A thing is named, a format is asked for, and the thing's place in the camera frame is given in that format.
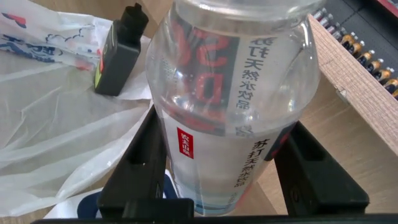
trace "wooden shelf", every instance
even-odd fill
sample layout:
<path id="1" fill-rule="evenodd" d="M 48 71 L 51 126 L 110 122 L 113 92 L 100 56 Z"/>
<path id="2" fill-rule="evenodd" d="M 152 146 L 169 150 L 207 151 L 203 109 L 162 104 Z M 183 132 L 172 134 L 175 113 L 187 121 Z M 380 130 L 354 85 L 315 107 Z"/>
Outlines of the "wooden shelf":
<path id="1" fill-rule="evenodd" d="M 310 16 L 320 70 L 398 155 L 398 101 Z"/>

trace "white plastic bag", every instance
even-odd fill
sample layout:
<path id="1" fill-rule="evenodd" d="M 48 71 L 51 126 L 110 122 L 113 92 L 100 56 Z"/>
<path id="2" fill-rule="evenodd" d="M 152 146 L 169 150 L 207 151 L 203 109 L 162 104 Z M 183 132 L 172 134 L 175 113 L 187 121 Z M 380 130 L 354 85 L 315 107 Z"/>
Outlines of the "white plastic bag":
<path id="1" fill-rule="evenodd" d="M 18 10 L 25 10 L 23 4 L 32 4 L 22 0 L 0 1 L 0 11 L 14 10 L 14 3 L 22 4 Z M 43 19 L 53 11 L 36 5 L 29 10 L 41 11 L 35 13 L 37 18 L 26 15 L 26 30 L 36 26 L 35 30 L 14 33 L 15 21 L 4 25 L 0 19 L 0 33 L 9 29 L 9 34 L 24 38 L 25 43 L 35 43 L 44 34 L 36 31 L 57 27 L 53 24 L 55 20 Z M 57 15 L 63 26 L 65 21 L 84 24 L 94 18 Z M 33 26 L 28 19 L 42 24 Z M 98 43 L 93 44 L 93 39 L 79 42 L 76 38 L 72 47 L 103 43 L 108 32 L 106 26 L 111 22 L 93 20 L 107 24 L 91 30 Z M 69 26 L 74 28 L 68 32 L 81 25 Z M 149 39 L 143 37 L 141 42 L 142 53 L 117 98 L 94 93 L 93 72 L 0 51 L 0 217 L 18 216 L 61 202 L 89 187 L 116 165 L 150 107 L 151 95 L 144 73 Z M 61 44 L 54 42 L 52 46 L 63 51 L 71 47 L 68 41 Z M 76 49 L 79 47 L 72 48 L 70 55 Z M 66 58 L 59 59 L 68 63 Z"/>
<path id="2" fill-rule="evenodd" d="M 110 25 L 106 19 L 55 12 L 28 0 L 0 1 L 0 50 L 92 70 Z"/>

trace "row of batteries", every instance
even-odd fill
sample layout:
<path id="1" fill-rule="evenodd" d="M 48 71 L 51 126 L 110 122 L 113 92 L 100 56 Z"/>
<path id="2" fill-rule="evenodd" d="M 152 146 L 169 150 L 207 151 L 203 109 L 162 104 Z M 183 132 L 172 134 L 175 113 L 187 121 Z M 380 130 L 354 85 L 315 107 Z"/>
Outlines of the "row of batteries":
<path id="1" fill-rule="evenodd" d="M 391 75 L 395 72 L 393 68 L 387 67 L 386 69 L 380 69 L 383 59 L 371 61 L 374 55 L 374 50 L 361 54 L 362 48 L 365 46 L 365 42 L 362 40 L 357 42 L 358 37 L 354 32 L 347 33 L 344 27 L 340 27 L 337 22 L 335 25 L 331 24 L 333 16 L 327 14 L 325 8 L 320 9 L 313 14 L 313 17 L 340 43 L 348 50 L 348 52 L 356 57 L 357 61 L 365 67 L 365 69 L 377 80 L 383 87 L 398 100 L 398 78 L 391 78 Z"/>

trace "red label tag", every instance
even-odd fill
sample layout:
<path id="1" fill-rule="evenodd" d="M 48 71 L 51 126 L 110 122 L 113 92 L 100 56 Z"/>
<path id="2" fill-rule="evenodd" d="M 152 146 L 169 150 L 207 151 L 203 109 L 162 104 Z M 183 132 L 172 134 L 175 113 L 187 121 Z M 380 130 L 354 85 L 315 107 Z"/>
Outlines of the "red label tag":
<path id="1" fill-rule="evenodd" d="M 193 136 L 177 128 L 180 152 L 193 159 Z"/>

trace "transparent plastic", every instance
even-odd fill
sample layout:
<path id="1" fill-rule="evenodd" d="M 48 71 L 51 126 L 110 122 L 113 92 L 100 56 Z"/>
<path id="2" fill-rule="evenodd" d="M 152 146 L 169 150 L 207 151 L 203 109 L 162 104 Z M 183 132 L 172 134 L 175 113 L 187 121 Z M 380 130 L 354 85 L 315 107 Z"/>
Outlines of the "transparent plastic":
<path id="1" fill-rule="evenodd" d="M 239 206 L 313 98 L 307 12 L 322 2 L 177 0 L 161 23 L 147 77 L 178 196 L 200 215 Z"/>

